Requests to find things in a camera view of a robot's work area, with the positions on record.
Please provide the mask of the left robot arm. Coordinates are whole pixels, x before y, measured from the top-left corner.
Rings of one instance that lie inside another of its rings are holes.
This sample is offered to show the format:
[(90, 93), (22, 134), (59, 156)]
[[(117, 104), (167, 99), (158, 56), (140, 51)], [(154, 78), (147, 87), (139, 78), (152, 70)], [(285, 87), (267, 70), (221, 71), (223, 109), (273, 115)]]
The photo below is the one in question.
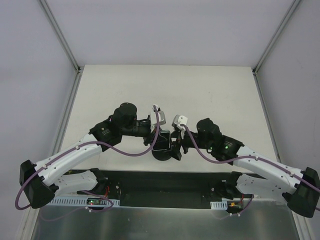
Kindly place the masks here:
[[(97, 123), (80, 140), (65, 150), (36, 163), (26, 160), (20, 165), (20, 189), (15, 198), (15, 208), (39, 209), (55, 197), (77, 191), (92, 191), (99, 195), (105, 191), (106, 178), (99, 169), (67, 175), (78, 164), (113, 150), (128, 157), (140, 157), (150, 152), (160, 135), (161, 125), (166, 122), (164, 112), (157, 105), (145, 119), (137, 118), (137, 107), (122, 103), (106, 120)], [(146, 150), (129, 153), (116, 148), (124, 136), (143, 138)]]

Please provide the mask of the black smartphone clear case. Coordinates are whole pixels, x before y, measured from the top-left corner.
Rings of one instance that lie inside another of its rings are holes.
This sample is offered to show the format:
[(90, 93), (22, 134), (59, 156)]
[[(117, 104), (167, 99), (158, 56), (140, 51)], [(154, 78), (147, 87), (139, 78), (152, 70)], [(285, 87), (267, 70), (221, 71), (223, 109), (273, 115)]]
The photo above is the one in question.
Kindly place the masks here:
[(157, 140), (152, 147), (153, 151), (167, 151), (171, 147), (171, 132), (169, 130), (160, 130)]

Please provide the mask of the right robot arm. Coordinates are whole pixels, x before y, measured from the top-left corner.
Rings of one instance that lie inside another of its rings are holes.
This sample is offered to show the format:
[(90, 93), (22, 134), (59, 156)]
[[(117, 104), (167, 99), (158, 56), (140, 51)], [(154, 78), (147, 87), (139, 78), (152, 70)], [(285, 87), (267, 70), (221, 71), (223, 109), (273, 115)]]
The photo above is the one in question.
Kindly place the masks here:
[(176, 115), (172, 121), (176, 143), (185, 154), (193, 148), (212, 164), (229, 164), (257, 175), (233, 172), (223, 187), (227, 198), (241, 193), (257, 195), (286, 204), (300, 216), (314, 216), (320, 199), (320, 177), (316, 170), (272, 161), (241, 141), (223, 135), (210, 118), (200, 120), (196, 132), (190, 131), (187, 123), (188, 119), (183, 115)]

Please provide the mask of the black phone stand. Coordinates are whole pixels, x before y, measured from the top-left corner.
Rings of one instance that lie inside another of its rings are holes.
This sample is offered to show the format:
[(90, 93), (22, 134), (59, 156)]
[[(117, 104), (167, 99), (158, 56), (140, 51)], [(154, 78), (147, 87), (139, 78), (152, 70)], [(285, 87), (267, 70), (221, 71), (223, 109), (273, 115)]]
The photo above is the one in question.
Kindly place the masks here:
[(152, 150), (151, 154), (156, 160), (162, 161), (162, 162), (168, 161), (172, 158), (166, 151), (162, 151), (162, 150), (159, 150), (159, 151)]

